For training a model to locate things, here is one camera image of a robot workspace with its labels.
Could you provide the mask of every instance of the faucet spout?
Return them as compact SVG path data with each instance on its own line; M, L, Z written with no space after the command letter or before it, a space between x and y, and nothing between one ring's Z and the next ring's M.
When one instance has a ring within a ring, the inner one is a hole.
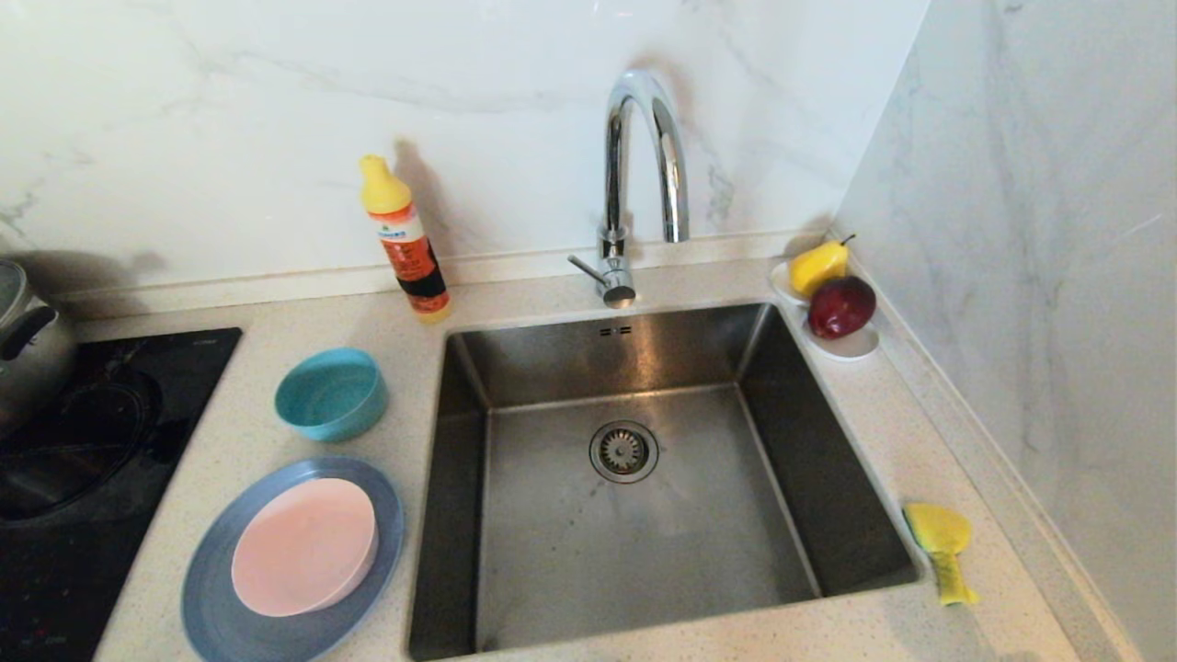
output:
M601 229L601 239L607 241L612 236L620 241L626 234L621 229L621 160L625 158L623 137L630 105L637 105L641 111L654 143L661 184L663 238L676 244L685 241L690 239L690 219L686 166L683 143L678 137L678 123L666 91L650 72L641 69L621 74L609 95L605 127L605 226Z

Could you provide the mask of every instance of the dish soap bottle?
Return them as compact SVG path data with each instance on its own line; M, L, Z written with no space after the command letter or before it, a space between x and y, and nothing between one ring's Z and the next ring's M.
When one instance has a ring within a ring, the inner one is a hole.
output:
M360 200L377 224L380 244L417 318L433 324L450 317L450 293L417 217L413 193L393 177L381 157L368 154L360 159L360 172L364 174Z

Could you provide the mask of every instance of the sponge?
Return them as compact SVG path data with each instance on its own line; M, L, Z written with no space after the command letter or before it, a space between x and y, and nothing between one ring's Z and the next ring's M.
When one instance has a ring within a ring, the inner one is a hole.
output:
M909 503L903 507L907 527L916 542L932 558L936 578L940 584L940 604L975 604L980 600L964 585L957 555L969 547L972 525L963 515L930 503Z

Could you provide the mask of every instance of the pot handle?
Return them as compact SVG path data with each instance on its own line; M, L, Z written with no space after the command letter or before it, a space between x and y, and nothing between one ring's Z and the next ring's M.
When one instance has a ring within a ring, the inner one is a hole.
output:
M41 329L58 318L58 311L49 306L38 306L16 318L0 339L0 359L12 360L25 351Z

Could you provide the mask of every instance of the sink basin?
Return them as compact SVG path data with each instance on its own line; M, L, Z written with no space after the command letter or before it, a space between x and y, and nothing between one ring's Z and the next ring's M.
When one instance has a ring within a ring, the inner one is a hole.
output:
M915 581L771 304L446 340L410 654Z

